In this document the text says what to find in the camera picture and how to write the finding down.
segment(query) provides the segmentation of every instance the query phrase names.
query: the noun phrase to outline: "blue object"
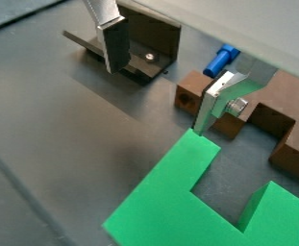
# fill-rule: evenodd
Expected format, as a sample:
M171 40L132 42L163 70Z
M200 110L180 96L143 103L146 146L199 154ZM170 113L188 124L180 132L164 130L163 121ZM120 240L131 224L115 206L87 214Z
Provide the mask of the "blue object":
M216 52L216 57L207 65L203 74L214 78L220 72L223 66L234 61L240 51L228 44L223 44Z

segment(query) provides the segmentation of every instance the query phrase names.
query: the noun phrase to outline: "gray floor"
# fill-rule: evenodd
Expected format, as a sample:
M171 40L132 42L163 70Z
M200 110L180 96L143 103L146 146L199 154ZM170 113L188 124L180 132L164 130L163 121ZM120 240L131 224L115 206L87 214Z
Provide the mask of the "gray floor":
M108 75L63 30L93 35L81 1L0 31L0 170L65 244L108 246L101 223L191 125L174 108L176 82L220 43L183 28L179 61L142 86ZM252 126L234 141L206 136L222 153L194 193L230 222L270 180L299 196L299 182L267 163L272 137Z

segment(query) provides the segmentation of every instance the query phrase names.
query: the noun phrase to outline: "brown wooden block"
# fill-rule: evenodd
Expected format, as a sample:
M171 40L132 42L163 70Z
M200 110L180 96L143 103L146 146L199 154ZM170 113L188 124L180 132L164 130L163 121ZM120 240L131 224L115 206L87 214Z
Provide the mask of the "brown wooden block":
M270 162L299 178L299 79L279 71L270 84L244 98L250 103L239 118L224 115L214 128L232 138L251 122L278 137Z
M175 106L195 115L200 106L202 91L212 79L198 71L191 71L178 84Z

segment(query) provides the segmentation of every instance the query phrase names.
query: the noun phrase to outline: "green block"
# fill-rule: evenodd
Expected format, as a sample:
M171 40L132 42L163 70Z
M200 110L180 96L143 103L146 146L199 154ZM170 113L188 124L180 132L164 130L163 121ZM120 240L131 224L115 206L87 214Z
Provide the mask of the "green block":
M275 183L250 198L238 226L190 192L219 147L187 130L103 227L121 246L299 246L299 199Z

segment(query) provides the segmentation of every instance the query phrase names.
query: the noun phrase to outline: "screw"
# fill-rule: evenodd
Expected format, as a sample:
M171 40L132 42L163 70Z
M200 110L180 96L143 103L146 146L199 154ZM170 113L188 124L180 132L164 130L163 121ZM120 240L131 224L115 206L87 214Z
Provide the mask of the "screw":
M147 54L146 54L146 61L147 61L147 62L154 62L154 59L155 59L154 54L152 54L152 53L147 53Z

